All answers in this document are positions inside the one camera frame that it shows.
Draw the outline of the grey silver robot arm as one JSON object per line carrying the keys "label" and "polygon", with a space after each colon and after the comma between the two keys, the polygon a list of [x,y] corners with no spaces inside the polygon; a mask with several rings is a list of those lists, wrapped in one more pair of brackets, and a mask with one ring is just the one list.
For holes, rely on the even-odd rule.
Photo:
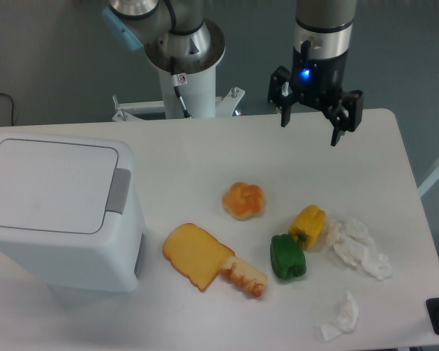
{"label": "grey silver robot arm", "polygon": [[[267,94],[282,125],[297,103],[331,122],[332,143],[361,123],[364,95],[342,89],[355,13],[354,1],[297,2],[292,67],[272,72]],[[236,115],[244,91],[216,95],[225,37],[202,1],[111,1],[102,16],[120,43],[144,49],[157,69],[166,118]]]}

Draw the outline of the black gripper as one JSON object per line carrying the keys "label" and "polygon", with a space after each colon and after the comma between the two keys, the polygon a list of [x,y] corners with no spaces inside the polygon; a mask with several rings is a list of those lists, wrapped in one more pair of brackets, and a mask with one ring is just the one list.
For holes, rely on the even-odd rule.
{"label": "black gripper", "polygon": [[310,40],[293,49],[292,72],[284,66],[271,74],[267,100],[281,115],[281,127],[290,122],[291,108],[297,101],[321,110],[331,122],[331,146],[336,146],[346,132],[354,132],[362,120],[364,92],[343,91],[342,82],[348,52],[333,58],[317,59]]}

